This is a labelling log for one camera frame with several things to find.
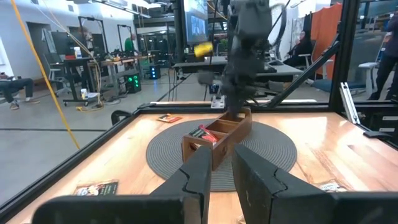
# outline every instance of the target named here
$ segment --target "person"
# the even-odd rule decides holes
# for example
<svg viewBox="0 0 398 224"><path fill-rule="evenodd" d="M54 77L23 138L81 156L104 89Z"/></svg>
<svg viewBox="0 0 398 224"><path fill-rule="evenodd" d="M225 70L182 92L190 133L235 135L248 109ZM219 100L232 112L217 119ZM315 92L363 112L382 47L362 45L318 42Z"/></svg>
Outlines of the person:
<svg viewBox="0 0 398 224"><path fill-rule="evenodd" d="M311 35L307 30L301 31L300 39L296 42L296 46L287 53L287 56L291 56L291 58L285 60L284 63L291 67L305 65L305 57L299 57L302 54L312 54Z"/></svg>
<svg viewBox="0 0 398 224"><path fill-rule="evenodd" d="M136 39L135 34L131 34L131 37L128 37L124 42L124 51L125 52L135 52L139 55L138 50L134 47L134 41Z"/></svg>
<svg viewBox="0 0 398 224"><path fill-rule="evenodd" d="M12 77L6 75L6 73L2 72L0 74L0 91L5 97L6 101L10 103L11 110L18 110L19 104L12 97L12 93L19 91L25 88L25 102L30 104L40 103L38 100L33 100L33 79L31 78L21 78L18 80L11 80Z"/></svg>
<svg viewBox="0 0 398 224"><path fill-rule="evenodd" d="M379 70L377 71L376 86L377 91L372 93L368 100L378 100L380 98L381 91L384 88L384 84L388 79L392 69L398 62L398 11L394 13L394 16L390 19L387 28L387 32L392 32L392 36L386 44L386 49L382 54ZM393 95L398 93L398 70L394 72L394 78L392 79L390 90L387 93L386 100L390 100Z"/></svg>

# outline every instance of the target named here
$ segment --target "black rubber mat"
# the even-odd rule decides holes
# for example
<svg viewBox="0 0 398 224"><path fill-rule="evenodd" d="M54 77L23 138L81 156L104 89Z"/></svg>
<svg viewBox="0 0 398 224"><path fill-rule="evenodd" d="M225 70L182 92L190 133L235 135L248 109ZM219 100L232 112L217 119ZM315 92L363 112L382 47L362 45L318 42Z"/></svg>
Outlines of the black rubber mat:
<svg viewBox="0 0 398 224"><path fill-rule="evenodd" d="M161 178L169 178L182 165L182 136L213 119L201 119L176 124L152 139L147 148L147 163ZM241 142L263 158L289 171L297 158L293 141L271 126L253 122L252 131ZM211 174L211 191L234 191L231 156L227 157Z"/></svg>

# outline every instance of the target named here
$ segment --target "screen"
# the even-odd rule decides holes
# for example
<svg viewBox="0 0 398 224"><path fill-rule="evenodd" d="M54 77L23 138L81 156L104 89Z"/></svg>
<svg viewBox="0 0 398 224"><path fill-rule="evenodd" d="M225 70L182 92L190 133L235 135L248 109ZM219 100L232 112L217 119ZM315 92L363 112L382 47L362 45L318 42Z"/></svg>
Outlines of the screen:
<svg viewBox="0 0 398 224"><path fill-rule="evenodd" d="M207 41L207 1L184 0L184 11L187 44Z"/></svg>

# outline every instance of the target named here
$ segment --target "concrete floor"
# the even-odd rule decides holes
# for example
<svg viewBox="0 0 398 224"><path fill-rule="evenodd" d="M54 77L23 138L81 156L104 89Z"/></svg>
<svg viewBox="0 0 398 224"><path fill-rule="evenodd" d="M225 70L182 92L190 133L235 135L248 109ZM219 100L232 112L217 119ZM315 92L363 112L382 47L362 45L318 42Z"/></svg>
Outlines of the concrete floor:
<svg viewBox="0 0 398 224"><path fill-rule="evenodd" d="M64 107L62 99L71 98L70 95L61 96L58 102L72 129L109 129L113 111L134 111L143 103L156 101L168 90L169 79L166 74L159 80L143 80L141 92L128 95L127 98L122 99L120 104L105 106L100 111L82 113L75 109L76 104L73 103ZM178 101L200 101L203 100L205 87L196 82L195 75L191 75L178 86L175 93L177 93ZM65 131L1 130L2 128L65 129L48 91L35 93L35 97L40 97L40 104L25 105L21 103L21 108L17 111L9 110L8 104L0 105L0 180L2 183L0 185L0 204L76 152L75 145ZM288 98L328 101L329 93L303 84ZM364 100L366 96L362 94L355 96L354 99ZM103 132L75 132L74 134L80 147L83 147L101 133Z"/></svg>

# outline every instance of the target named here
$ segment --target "wooden compartment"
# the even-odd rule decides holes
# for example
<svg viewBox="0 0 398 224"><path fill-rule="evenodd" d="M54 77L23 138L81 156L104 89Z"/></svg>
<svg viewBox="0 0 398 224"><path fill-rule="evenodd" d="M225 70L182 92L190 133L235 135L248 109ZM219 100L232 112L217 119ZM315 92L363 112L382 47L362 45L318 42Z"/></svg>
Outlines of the wooden compartment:
<svg viewBox="0 0 398 224"><path fill-rule="evenodd" d="M236 120L232 120L231 115L227 112L206 125L206 129L218 138L216 144L189 134L184 135L182 138L183 161L187 161L198 146L208 146L212 149L213 163L211 168L216 170L224 158L231 153L234 144L241 142L250 133L251 122L251 110L243 108Z"/></svg>

